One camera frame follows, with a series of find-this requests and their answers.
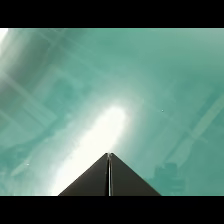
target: green surface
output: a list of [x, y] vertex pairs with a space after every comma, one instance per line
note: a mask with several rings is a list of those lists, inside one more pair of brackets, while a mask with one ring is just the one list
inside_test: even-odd
[[223, 29], [9, 29], [0, 57], [0, 195], [57, 195], [105, 152], [224, 195]]

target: glossy surface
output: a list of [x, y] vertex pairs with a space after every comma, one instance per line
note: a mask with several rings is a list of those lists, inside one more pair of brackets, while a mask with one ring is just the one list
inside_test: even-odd
[[223, 29], [9, 29], [0, 56], [0, 195], [57, 195], [105, 152], [224, 195]]

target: black triangular object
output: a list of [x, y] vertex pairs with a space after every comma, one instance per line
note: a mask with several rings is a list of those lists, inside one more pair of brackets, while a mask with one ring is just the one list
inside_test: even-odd
[[59, 196], [108, 195], [108, 154], [104, 154]]
[[160, 196], [113, 153], [110, 154], [112, 196]]

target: reflective surface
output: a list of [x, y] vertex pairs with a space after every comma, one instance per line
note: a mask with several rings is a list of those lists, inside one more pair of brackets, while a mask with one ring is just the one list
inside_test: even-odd
[[0, 40], [0, 195], [57, 195], [105, 152], [162, 195], [224, 195], [223, 29]]

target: teal surface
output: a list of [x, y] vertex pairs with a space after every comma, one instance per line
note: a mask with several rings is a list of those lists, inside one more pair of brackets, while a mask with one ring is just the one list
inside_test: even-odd
[[224, 195], [223, 29], [0, 39], [0, 195], [57, 195], [105, 152], [162, 195]]

